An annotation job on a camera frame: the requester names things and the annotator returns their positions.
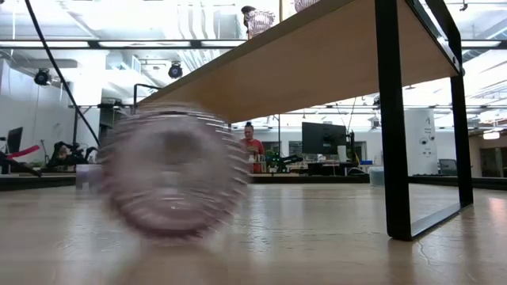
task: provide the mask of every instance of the red shirt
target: red shirt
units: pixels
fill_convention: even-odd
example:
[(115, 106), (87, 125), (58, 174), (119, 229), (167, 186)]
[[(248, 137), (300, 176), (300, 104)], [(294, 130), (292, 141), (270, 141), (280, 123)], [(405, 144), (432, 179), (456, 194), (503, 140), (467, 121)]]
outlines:
[[(262, 146), (262, 142), (256, 139), (246, 140), (242, 139), (242, 143), (246, 145), (246, 152), (248, 155), (257, 155), (257, 154), (265, 154), (264, 147)], [(252, 165), (252, 171), (254, 173), (261, 172), (261, 164), (255, 163)]]

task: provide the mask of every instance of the black cable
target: black cable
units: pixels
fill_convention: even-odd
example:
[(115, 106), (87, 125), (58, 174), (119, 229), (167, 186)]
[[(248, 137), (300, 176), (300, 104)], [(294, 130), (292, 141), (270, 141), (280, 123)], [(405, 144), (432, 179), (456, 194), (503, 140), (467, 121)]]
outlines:
[(85, 125), (88, 127), (88, 129), (92, 133), (92, 136), (95, 139), (97, 146), (100, 146), (101, 143), (99, 142), (97, 135), (93, 131), (93, 128), (90, 126), (90, 123), (88, 123), (88, 120), (85, 118), (85, 115), (79, 109), (78, 104), (76, 103), (76, 100), (74, 99), (74, 96), (72, 96), (71, 89), (69, 88), (67, 81), (65, 81), (65, 78), (63, 77), (62, 71), (58, 68), (55, 58), (53, 57), (53, 54), (51, 53), (51, 50), (49, 49), (48, 43), (46, 42), (46, 39), (44, 39), (44, 35), (42, 34), (42, 31), (40, 30), (39, 21), (35, 17), (35, 13), (33, 12), (32, 4), (30, 3), (30, 0), (25, 0), (25, 3), (26, 3), (26, 8), (29, 11), (30, 17), (32, 18), (33, 26), (34, 26), (35, 30), (37, 31), (37, 35), (39, 36), (39, 39), (44, 46), (44, 50), (46, 50), (46, 53), (48, 54), (48, 58), (51, 61), (52, 66), (55, 68), (57, 75), (60, 77), (60, 81), (62, 82), (63, 88), (65, 89), (65, 91), (67, 91), (67, 95), (69, 95), (69, 98), (71, 99), (72, 105), (76, 109), (76, 112), (78, 113), (78, 115), (81, 117), (82, 121), (85, 123)]
[(347, 127), (347, 134), (350, 131), (350, 123), (352, 123), (352, 116), (354, 115), (354, 107), (356, 107), (356, 100), (357, 100), (357, 97), (354, 98), (354, 104), (352, 105), (352, 111), (350, 112), (350, 120), (349, 120), (349, 126)]

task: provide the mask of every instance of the woman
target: woman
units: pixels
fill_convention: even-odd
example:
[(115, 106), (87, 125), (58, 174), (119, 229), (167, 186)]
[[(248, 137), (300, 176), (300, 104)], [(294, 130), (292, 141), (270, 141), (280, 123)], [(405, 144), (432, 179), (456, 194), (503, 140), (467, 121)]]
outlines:
[[(246, 123), (245, 126), (245, 138), (242, 139), (242, 143), (246, 146), (246, 151), (249, 155), (253, 155), (255, 158), (259, 154), (265, 154), (264, 147), (262, 146), (262, 142), (254, 139), (254, 126), (252, 126), (251, 122)], [(260, 173), (262, 170), (260, 163), (254, 163), (252, 166), (253, 173)]]

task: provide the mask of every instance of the computer monitor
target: computer monitor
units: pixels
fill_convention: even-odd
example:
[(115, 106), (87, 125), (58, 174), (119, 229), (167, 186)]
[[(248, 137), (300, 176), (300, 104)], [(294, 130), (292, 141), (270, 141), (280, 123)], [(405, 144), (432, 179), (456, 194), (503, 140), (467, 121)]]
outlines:
[(338, 154), (347, 145), (347, 128), (329, 123), (303, 123), (304, 154)]
[(21, 147), (21, 135), (23, 135), (23, 127), (15, 128), (9, 131), (7, 135), (7, 151), (9, 154), (19, 152)]

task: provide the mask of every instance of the shelf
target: shelf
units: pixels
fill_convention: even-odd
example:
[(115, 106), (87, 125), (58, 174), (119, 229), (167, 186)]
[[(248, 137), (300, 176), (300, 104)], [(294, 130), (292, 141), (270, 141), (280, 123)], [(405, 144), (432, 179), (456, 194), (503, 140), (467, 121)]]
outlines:
[[(422, 6), (398, 0), (403, 85), (455, 76)], [(379, 91), (374, 0), (321, 0), (140, 102), (188, 101), (228, 123)]]

